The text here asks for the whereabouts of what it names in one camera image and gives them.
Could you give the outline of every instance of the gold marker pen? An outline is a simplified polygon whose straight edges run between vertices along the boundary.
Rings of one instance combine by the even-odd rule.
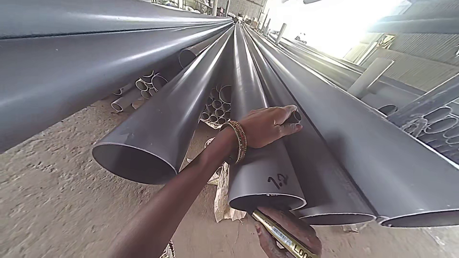
[[[252,217],[263,224],[266,230],[268,230],[268,232],[296,258],[319,258],[317,254],[313,254],[303,244],[296,240],[294,236],[259,210],[253,211]]]

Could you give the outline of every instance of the white pipe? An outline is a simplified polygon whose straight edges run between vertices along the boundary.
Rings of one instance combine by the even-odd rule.
[[[358,99],[368,93],[372,84],[394,63],[393,60],[378,57],[370,66],[357,78],[347,92]]]
[[[142,79],[138,79],[135,81],[135,86],[139,89],[139,90],[148,90],[148,87],[146,86],[146,82]]]
[[[124,96],[118,98],[112,102],[112,107],[118,112],[123,111],[127,106],[131,105],[132,102],[136,101],[141,97],[140,90],[132,88]]]

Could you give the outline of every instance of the concrete floor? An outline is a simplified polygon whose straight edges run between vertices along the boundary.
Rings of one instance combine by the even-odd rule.
[[[102,257],[139,205],[161,186],[127,181],[102,169],[91,145],[129,113],[99,101],[0,155],[0,257]],[[215,134],[200,124],[187,157]],[[173,237],[177,258],[266,257],[250,219],[215,222],[216,187],[207,185]],[[360,233],[315,227],[323,258],[459,258],[459,228]]]

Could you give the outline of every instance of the bangle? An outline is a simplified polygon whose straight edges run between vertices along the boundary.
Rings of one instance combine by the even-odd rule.
[[[242,126],[233,120],[230,120],[224,124],[222,124],[222,127],[220,128],[220,131],[226,128],[227,126],[230,126],[234,132],[236,133],[236,138],[237,138],[237,146],[238,146],[238,151],[237,151],[237,158],[234,159],[229,157],[229,160],[227,161],[228,164],[237,164],[241,160],[244,159],[246,156],[246,151],[247,151],[247,138],[246,138],[246,133],[242,129]]]

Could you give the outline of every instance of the pvc pipe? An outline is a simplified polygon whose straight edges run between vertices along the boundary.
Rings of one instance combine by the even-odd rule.
[[[206,106],[212,105],[212,101],[213,101],[212,98],[211,98],[211,97],[208,97],[208,98],[206,99]]]
[[[0,39],[222,25],[230,21],[145,1],[6,0],[0,9],[0,24],[8,26],[0,28]]]
[[[220,108],[215,109],[215,116],[217,117],[222,117],[225,114],[225,111],[223,111]]]
[[[135,81],[141,74],[161,68],[163,61],[180,49],[228,27],[229,24],[3,40],[0,77],[7,86],[0,95],[0,152]],[[33,72],[30,76],[21,75],[24,69]],[[56,73],[65,74],[65,78],[54,79]]]
[[[212,88],[212,90],[210,91],[210,96],[214,99],[214,100],[217,100],[218,99],[218,91],[216,88]]]
[[[231,86],[226,85],[220,90],[219,98],[223,103],[231,103]]]
[[[148,90],[148,87],[146,86],[146,83],[144,80],[142,79],[138,79],[135,81],[135,86],[139,89],[139,90]]]
[[[223,114],[223,117],[228,121],[230,119],[231,112],[230,111],[225,111],[225,114]]]
[[[212,74],[233,27],[92,149],[94,159],[123,178],[164,184],[180,169],[212,86]]]
[[[218,117],[216,117],[214,115],[209,116],[209,121],[210,122],[215,123],[215,122],[217,122],[217,120],[218,120]]]
[[[394,113],[397,110],[398,110],[398,107],[396,105],[386,105],[378,109],[379,112],[385,114],[386,116]]]
[[[212,105],[206,105],[207,111],[209,111],[210,114],[215,112],[215,108]]]
[[[459,136],[459,126],[455,126],[451,129],[448,129],[446,132],[443,133],[443,136],[446,138],[453,138]]]
[[[457,164],[425,148],[269,41],[249,33],[375,209],[381,225],[459,224]]]
[[[246,38],[269,103],[274,106],[299,106],[260,50],[249,40],[248,34]],[[296,215],[307,217],[307,222],[312,225],[344,225],[374,220],[374,212],[348,172],[333,157],[303,110],[299,108],[298,112],[303,129],[283,138],[308,202],[305,209],[295,212]]]
[[[131,105],[132,102],[136,101],[140,98],[140,90],[136,88],[131,88],[124,96],[118,98],[114,102],[112,102],[112,107],[118,112],[123,111],[127,106]]]
[[[458,122],[457,118],[446,118],[438,122],[435,122],[433,124],[430,124],[425,129],[425,132],[428,134],[443,132],[455,126],[457,122]]]
[[[231,110],[231,105],[228,103],[222,103],[222,109],[223,111],[230,111]]]
[[[166,85],[168,81],[160,75],[155,75],[151,79],[151,84],[153,85],[153,88],[155,88],[156,91],[159,91],[160,89],[163,88],[164,85]]]
[[[447,117],[451,112],[452,109],[448,106],[445,106],[428,113],[424,116],[424,118],[427,119],[429,123],[435,123]]]
[[[203,113],[201,114],[201,119],[202,119],[203,121],[209,120],[209,117],[210,117],[209,114],[207,114],[207,113],[205,113],[205,112],[203,112]]]
[[[221,108],[222,102],[219,101],[219,100],[214,100],[214,101],[212,101],[212,106],[213,106],[215,109]]]
[[[445,143],[446,143],[445,140],[433,140],[433,141],[428,142],[427,145],[432,148],[437,148],[442,145],[445,145]]]
[[[196,45],[187,47],[180,51],[179,54],[179,63],[182,68],[185,68],[187,65],[191,64],[194,59],[201,54],[210,44],[215,42],[222,33],[219,33],[213,37],[210,37],[202,42],[199,42]]]
[[[234,67],[231,120],[237,121],[251,110],[269,107],[240,22],[234,33]],[[282,140],[259,149],[249,149],[241,162],[231,165],[231,171],[228,201],[235,209],[247,211],[268,204],[298,209],[306,205]]]
[[[218,118],[217,123],[218,124],[224,124],[224,123],[226,123],[226,119],[225,118]]]
[[[397,126],[426,115],[459,97],[459,73],[400,108],[387,119]]]
[[[140,93],[141,93],[142,97],[144,97],[147,100],[151,97],[150,92],[147,91],[147,90],[141,90]]]
[[[448,144],[459,143],[459,136],[446,139],[446,143],[448,143]]]
[[[282,35],[284,34],[285,32],[285,28],[287,28],[287,23],[283,23],[282,24],[282,27],[280,28],[280,31],[279,31],[279,35],[277,35],[277,38],[276,38],[276,41],[274,42],[274,44],[279,44],[279,41],[280,39],[282,38]]]

